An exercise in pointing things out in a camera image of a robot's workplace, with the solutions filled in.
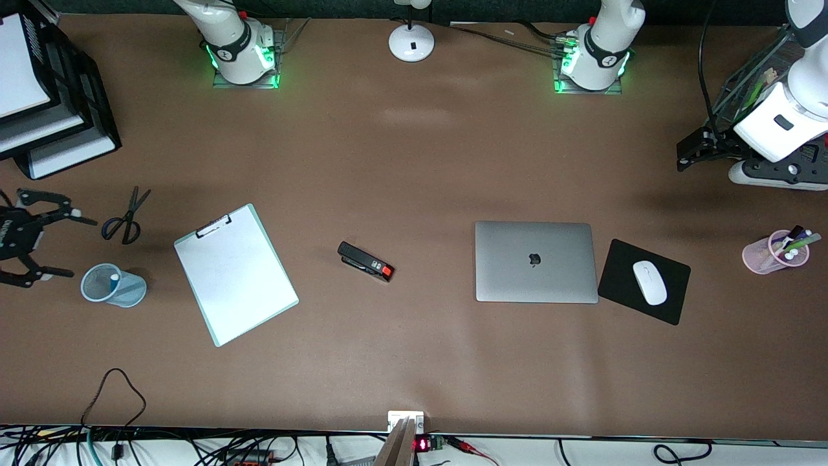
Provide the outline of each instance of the white computer mouse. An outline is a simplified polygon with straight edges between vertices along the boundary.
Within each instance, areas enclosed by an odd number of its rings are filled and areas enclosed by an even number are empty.
[[[664,286],[664,280],[652,262],[649,260],[636,262],[633,264],[633,273],[647,304],[657,306],[667,301],[667,288]]]

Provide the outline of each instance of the laptop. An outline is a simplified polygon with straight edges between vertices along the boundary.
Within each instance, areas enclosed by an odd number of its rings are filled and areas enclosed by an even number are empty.
[[[478,301],[598,303],[592,229],[585,223],[474,223]]]

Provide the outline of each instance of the brown desk surface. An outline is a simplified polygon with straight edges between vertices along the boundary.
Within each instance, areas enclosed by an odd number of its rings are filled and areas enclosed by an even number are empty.
[[[698,28],[646,27],[607,97],[555,95],[547,60],[443,27],[430,58],[402,63],[395,26],[314,20],[282,89],[217,91],[187,17],[67,17],[123,148],[42,182],[6,161],[2,187],[62,192],[99,221],[133,185],[152,195],[136,244],[55,224],[35,257],[75,278],[0,289],[0,421],[75,422],[120,366],[144,425],[380,430],[387,410],[419,409],[443,431],[828,439],[824,246],[769,276],[740,259],[778,228],[828,231],[826,195],[734,185],[728,162],[676,172],[676,142],[704,119]],[[711,91],[772,36],[713,28]],[[301,302],[216,348],[172,244],[247,202]],[[599,271],[613,238],[690,265],[681,324],[607,300],[475,302],[483,219],[589,222]],[[342,240],[396,278],[341,264]],[[100,262],[143,269],[145,301],[85,302],[79,278]],[[137,407],[116,379],[91,421]]]

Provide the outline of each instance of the green led light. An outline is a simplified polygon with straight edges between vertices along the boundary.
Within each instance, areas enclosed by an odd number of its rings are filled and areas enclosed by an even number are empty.
[[[213,51],[209,49],[209,46],[206,47],[207,53],[209,54],[209,59],[213,62],[213,67],[217,70],[219,68],[219,64],[215,62],[215,56],[213,55]]]
[[[574,48],[570,53],[564,56],[564,59],[561,63],[561,73],[570,74],[572,69],[575,68],[575,62],[578,61],[578,57],[580,56],[580,48]]]
[[[258,55],[259,60],[262,62],[262,66],[265,69],[273,68],[273,49],[256,46],[255,50],[256,55]]]
[[[626,55],[626,56],[624,56],[623,60],[621,60],[621,67],[619,68],[619,78],[620,78],[620,77],[621,77],[621,75],[623,74],[623,72],[624,72],[624,67],[627,65],[627,61],[628,61],[628,60],[629,60],[629,52],[627,52],[627,55]]]

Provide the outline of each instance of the mouse pad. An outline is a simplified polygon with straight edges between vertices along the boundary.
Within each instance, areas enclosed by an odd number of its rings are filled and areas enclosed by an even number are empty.
[[[667,288],[667,301],[664,303],[651,306],[644,300],[644,295],[633,274],[633,264],[640,260],[649,260],[661,274],[664,286]],[[658,320],[678,325],[689,280],[690,267],[688,265],[621,240],[613,240],[609,246],[607,261],[604,263],[604,272],[601,275],[601,283],[598,285],[598,295]]]

